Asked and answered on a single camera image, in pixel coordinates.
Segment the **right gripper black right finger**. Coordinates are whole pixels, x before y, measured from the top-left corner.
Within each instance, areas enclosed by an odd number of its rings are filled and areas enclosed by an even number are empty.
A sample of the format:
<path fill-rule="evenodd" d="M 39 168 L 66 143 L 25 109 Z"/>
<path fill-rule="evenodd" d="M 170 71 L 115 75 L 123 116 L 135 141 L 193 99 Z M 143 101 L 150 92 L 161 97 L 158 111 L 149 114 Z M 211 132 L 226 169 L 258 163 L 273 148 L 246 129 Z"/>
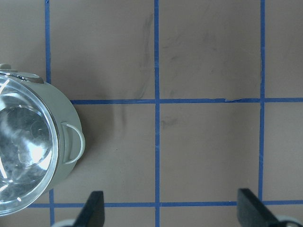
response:
<path fill-rule="evenodd" d="M 247 188 L 237 191 L 237 219 L 241 227 L 278 227 L 280 221 Z"/>

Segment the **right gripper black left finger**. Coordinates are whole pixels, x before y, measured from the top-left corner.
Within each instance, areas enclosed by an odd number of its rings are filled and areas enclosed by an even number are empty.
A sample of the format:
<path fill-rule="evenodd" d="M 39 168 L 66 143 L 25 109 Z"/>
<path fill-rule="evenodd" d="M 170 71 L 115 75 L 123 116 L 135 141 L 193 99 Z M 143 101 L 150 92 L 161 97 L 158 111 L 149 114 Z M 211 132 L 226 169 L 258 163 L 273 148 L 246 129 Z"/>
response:
<path fill-rule="evenodd" d="M 93 191 L 73 223 L 74 227 L 102 227 L 105 223 L 104 194 Z"/>

